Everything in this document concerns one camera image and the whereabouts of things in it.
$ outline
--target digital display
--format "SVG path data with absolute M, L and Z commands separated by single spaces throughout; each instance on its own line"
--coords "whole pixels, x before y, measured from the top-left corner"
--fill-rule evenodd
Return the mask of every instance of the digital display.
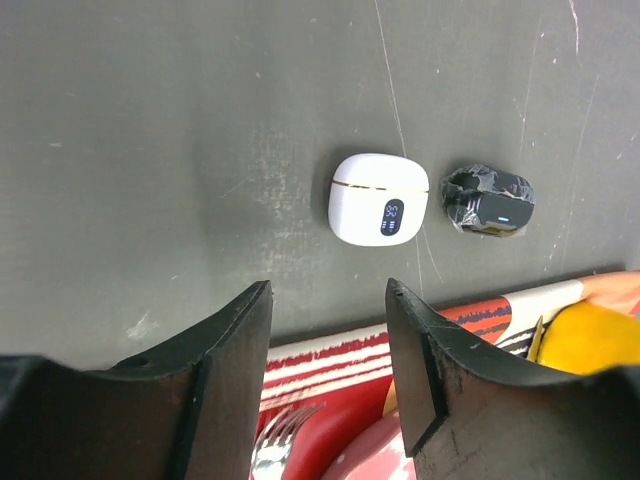
M 400 224 L 402 223 L 402 214 L 404 213 L 404 203 L 402 200 L 394 198 L 389 200 L 384 206 L 384 212 L 382 214 L 382 226 L 380 232 L 385 237 L 395 235 L 400 230 Z

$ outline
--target black plastic part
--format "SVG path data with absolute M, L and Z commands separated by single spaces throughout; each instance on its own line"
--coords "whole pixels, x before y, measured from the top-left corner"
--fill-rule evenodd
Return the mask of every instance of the black plastic part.
M 640 367 L 585 377 L 543 367 L 450 322 L 393 279 L 386 304 L 418 478 L 638 478 Z
M 269 282 L 106 371 L 0 357 L 1 479 L 246 479 Z

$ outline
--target scratch mark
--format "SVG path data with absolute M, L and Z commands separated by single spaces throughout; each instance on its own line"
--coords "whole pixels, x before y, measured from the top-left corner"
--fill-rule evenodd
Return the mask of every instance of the scratch mark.
M 393 78 L 391 76 L 391 66 L 389 65 L 389 54 L 387 53 L 387 42 L 384 39 L 384 30 L 382 29 L 382 17 L 380 16 L 380 7 L 378 7 L 378 0 L 373 0 L 376 6 L 376 14 L 378 15 L 378 26 L 380 27 L 380 38 L 382 39 L 382 51 L 384 52 L 384 61 L 387 65 L 387 74 L 389 75 L 389 88 L 391 89 L 391 101 L 393 104 L 393 115 L 396 119 L 396 126 L 398 127 L 398 135 L 400 135 L 400 143 L 402 145 L 402 154 L 407 156 L 407 148 L 404 144 L 404 135 L 402 134 L 402 124 L 400 123 L 400 116 L 398 115 L 398 102 L 396 100 L 396 91 L 393 88 Z
M 576 168 L 578 166 L 578 162 L 580 161 L 580 154 L 582 151 L 582 142 L 584 140 L 584 132 L 587 129 L 587 123 L 589 122 L 589 115 L 591 114 L 591 107 L 593 106 L 593 99 L 596 95 L 596 89 L 598 88 L 598 80 L 600 80 L 600 74 L 596 75 L 596 81 L 593 83 L 593 90 L 591 91 L 591 98 L 589 99 L 589 105 L 587 106 L 587 113 L 584 116 L 584 122 L 582 123 L 582 130 L 580 131 L 580 138 L 578 139 L 578 147 L 576 148 L 576 157 L 573 161 L 573 166 L 571 168 L 571 177 L 573 179 L 573 188 L 571 191 L 571 205 L 576 200 L 576 189 L 578 187 L 578 175 L 576 172 Z M 564 259 L 567 254 L 567 245 L 569 243 L 569 235 L 571 233 L 571 219 L 573 218 L 573 208 L 569 212 L 569 221 L 567 222 L 567 234 L 564 236 L 564 247 L 562 249 L 562 259 L 560 261 L 560 273 L 564 272 Z
M 634 133 L 633 135 L 631 135 L 631 139 L 629 140 L 629 146 L 627 148 L 624 148 L 616 157 L 616 160 L 620 160 L 625 154 L 629 153 L 629 150 L 631 150 L 631 148 L 633 147 L 633 141 L 636 139 L 636 137 L 638 136 L 639 132 Z
M 518 112 L 518 116 L 522 118 L 522 112 L 520 111 L 520 105 L 518 105 L 518 101 L 515 98 L 512 98 L 511 101 L 516 106 L 516 112 Z
M 131 340 L 142 340 L 151 330 L 158 326 L 156 321 L 148 322 L 149 313 L 151 310 L 147 310 L 138 323 L 133 327 L 127 329 L 127 337 Z
M 244 182 L 246 182 L 247 180 L 249 180 L 251 178 L 251 176 L 245 178 L 244 180 L 242 180 L 240 183 L 238 183 L 235 187 L 230 188 L 229 190 L 226 191 L 226 193 L 224 193 L 220 198 L 224 198 L 227 195 L 229 195 L 231 192 L 233 192 L 236 188 L 238 188 L 240 185 L 242 185 Z
M 433 269 L 435 270 L 436 275 L 438 275 L 438 278 L 440 279 L 440 283 L 444 283 L 444 280 L 442 279 L 442 275 L 440 275 L 440 271 L 436 266 L 436 262 L 433 260 L 433 253 L 431 253 L 431 247 L 429 246 L 429 239 L 427 238 L 427 233 L 424 231 L 424 225 L 422 226 L 422 235 L 424 235 L 424 243 L 427 246 L 427 252 L 429 253 L 429 259 L 431 260 L 431 265 L 433 265 Z
M 569 0 L 569 8 L 571 9 L 571 15 L 573 16 L 573 23 L 576 25 L 576 57 L 580 51 L 580 25 L 578 25 L 578 14 L 576 13 L 575 0 Z
M 533 66 L 536 63 L 536 51 L 538 50 L 538 41 L 544 37 L 544 32 L 539 35 L 540 26 L 542 25 L 542 16 L 538 20 L 538 26 L 536 28 L 536 39 L 533 42 L 533 53 L 531 54 L 531 66 L 529 67 L 529 80 L 527 81 L 527 95 L 524 97 L 524 113 L 522 115 L 522 132 L 520 133 L 520 152 L 518 153 L 518 160 L 522 159 L 522 146 L 524 145 L 524 132 L 527 127 L 527 111 L 529 109 L 529 94 L 531 93 L 531 78 L 533 77 Z
M 424 288 L 422 287 L 422 264 L 420 263 L 420 245 L 418 244 L 418 236 L 416 240 L 416 256 L 418 257 L 418 280 L 420 280 L 420 298 L 424 300 Z

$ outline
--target silver fork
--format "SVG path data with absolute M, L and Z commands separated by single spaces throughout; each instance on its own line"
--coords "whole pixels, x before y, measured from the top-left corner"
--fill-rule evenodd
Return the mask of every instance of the silver fork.
M 320 406 L 285 408 L 273 417 L 262 430 L 251 457 L 254 480 L 280 480 L 287 466 L 296 435 L 313 415 L 322 410 Z

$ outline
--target white earbuds case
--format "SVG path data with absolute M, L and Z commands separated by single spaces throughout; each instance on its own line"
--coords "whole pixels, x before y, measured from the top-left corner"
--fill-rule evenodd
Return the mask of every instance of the white earbuds case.
M 343 161 L 331 184 L 329 224 L 353 245 L 399 245 L 420 230 L 429 178 L 416 162 L 364 153 Z

